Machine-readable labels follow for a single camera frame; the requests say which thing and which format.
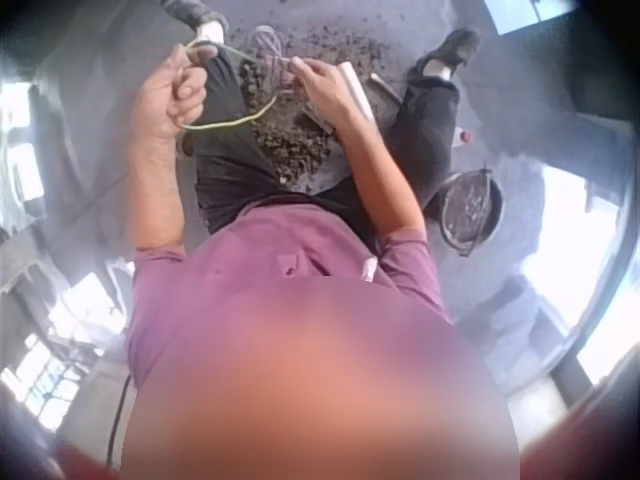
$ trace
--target concrete floor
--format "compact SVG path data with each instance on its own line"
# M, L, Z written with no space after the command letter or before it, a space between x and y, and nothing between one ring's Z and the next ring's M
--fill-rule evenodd
M538 250L543 212L553 208L545 204L543 167L619 191L624 162L620 167L612 158L631 158L630 139L577 115L554 72L497 35L482 0L217 0L215 7L240 34L269 23L303 36L327 24L388 43L393 60L386 77L398 90L406 69L453 28L470 25L483 34L483 49L456 79L458 124L473 132L474 142L454 150L453 170L493 169L506 197L504 218L496 235L466 259L432 226L432 251L453 321L505 392L540 372L544 361L529 337L541 296L521 270ZM130 295L128 277L114 281L109 268L132 258L124 236L129 111L145 77L173 44L189 39L190 31L158 1L90 0L38 69L47 119L40 136L47 149L39 152L48 165L42 173L49 218L42 230L46 251L69 285L96 272L113 298ZM192 164L179 165L179 182L191 250L206 239Z

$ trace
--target black cable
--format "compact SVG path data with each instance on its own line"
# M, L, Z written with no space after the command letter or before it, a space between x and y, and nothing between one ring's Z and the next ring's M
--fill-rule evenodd
M113 463L113 446L116 443L116 433L118 433L118 425L120 424L124 400L127 398L129 383L131 383L131 375L127 375L127 379L124 381L124 387L122 387L122 393L120 394L120 403L118 404L118 410L116 411L113 426L111 427L111 436L109 437L109 446L107 447L107 467L109 468L111 468L111 464Z

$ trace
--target gray sneaker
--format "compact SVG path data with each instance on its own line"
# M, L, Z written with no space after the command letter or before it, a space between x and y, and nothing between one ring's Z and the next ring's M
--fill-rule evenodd
M193 31L200 25L209 22L220 22L225 34L229 31L227 19L199 0L160 0L160 6L165 12L189 26Z
M422 75L424 67L429 60L440 60L447 67L451 68L452 73L456 71L460 65L467 65L471 57L480 48L482 39L480 34L475 30L468 28L460 28L451 32L445 41L435 50L427 53L418 60L412 69L412 74Z

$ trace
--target bucket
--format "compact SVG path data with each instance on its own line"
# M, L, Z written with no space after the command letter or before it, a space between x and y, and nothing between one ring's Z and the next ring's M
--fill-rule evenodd
M439 196L440 231L447 244L468 257L498 229L504 195L491 170L457 173L444 183Z

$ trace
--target dirt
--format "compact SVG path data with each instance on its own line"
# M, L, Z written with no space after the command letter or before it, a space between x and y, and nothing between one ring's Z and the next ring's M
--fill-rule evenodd
M280 36L285 57L314 57L334 65L350 61L363 85L374 71L384 75L389 46L372 38L328 26L302 38L296 39L293 33ZM250 112L260 110L275 93L259 70L249 63L239 68L241 90ZM338 147L330 129L311 118L319 115L304 114L305 107L309 109L310 105L299 92L280 93L276 104L253 122L258 144L273 162L281 183L291 188L302 175L313 175ZM377 116L378 105L372 103L372 108Z

